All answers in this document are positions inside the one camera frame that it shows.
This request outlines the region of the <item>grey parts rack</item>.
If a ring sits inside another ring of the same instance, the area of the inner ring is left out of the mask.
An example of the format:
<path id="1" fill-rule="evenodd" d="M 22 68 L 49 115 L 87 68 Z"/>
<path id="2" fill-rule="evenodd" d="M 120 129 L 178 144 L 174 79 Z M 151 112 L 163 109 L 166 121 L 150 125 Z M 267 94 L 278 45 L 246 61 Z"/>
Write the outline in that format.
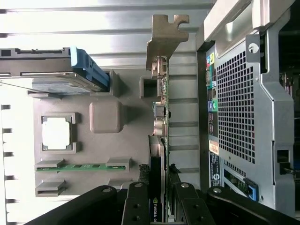
<path id="1" fill-rule="evenodd" d="M 158 100 L 157 83 L 142 68 L 108 70 L 108 92 L 62 95 L 33 94 L 34 197 L 59 201 L 100 186 L 119 188 L 139 178 L 139 166 L 150 162 L 153 134 L 152 105 Z M 70 122 L 66 150 L 45 150 L 42 123 L 48 117 Z M 124 171 L 37 172 L 40 167 L 65 164 L 123 165 Z"/>

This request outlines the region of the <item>blue case latch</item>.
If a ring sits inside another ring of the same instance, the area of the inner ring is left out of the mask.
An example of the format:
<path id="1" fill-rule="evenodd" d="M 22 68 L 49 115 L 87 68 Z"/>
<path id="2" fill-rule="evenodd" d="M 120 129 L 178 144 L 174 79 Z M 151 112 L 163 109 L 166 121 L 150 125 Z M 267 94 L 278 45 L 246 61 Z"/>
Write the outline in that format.
<path id="1" fill-rule="evenodd" d="M 259 201 L 259 188 L 256 183 L 248 178 L 243 179 L 247 186 L 247 196 L 253 201 Z"/>

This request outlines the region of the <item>green RAM stick with label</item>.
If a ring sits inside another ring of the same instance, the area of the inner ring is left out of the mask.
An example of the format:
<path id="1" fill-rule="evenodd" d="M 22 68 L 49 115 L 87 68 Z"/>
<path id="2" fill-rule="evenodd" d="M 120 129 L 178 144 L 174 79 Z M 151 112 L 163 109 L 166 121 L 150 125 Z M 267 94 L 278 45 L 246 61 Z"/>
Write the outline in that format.
<path id="1" fill-rule="evenodd" d="M 106 164 L 65 164 L 57 167 L 40 167 L 37 172 L 75 172 L 75 171 L 124 171 L 123 165 L 106 166 Z"/>

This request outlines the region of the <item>silver CPU chip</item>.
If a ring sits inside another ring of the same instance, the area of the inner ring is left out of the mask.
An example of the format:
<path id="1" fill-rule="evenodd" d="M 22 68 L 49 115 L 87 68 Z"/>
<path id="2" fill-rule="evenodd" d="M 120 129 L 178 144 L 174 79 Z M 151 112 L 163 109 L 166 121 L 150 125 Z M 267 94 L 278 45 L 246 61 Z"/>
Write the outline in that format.
<path id="1" fill-rule="evenodd" d="M 42 144 L 45 150 L 66 150 L 70 141 L 70 122 L 63 117 L 48 117 L 42 123 Z"/>

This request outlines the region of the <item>open black PC case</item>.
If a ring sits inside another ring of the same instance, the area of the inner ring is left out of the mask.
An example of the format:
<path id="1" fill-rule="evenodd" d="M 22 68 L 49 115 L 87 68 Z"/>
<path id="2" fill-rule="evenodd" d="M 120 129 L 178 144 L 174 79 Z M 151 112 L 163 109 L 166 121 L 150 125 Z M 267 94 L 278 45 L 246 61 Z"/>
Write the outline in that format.
<path id="1" fill-rule="evenodd" d="M 217 0 L 196 34 L 200 188 L 294 217 L 300 188 L 300 0 Z"/>

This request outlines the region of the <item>hard disk with blue carrier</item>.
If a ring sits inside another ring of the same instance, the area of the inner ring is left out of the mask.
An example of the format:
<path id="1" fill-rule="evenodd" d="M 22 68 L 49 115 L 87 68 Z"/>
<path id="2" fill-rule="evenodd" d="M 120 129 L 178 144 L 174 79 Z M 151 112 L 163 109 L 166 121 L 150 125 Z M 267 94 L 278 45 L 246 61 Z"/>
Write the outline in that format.
<path id="1" fill-rule="evenodd" d="M 77 47 L 0 49 L 0 84 L 62 95 L 108 92 L 109 74 Z"/>

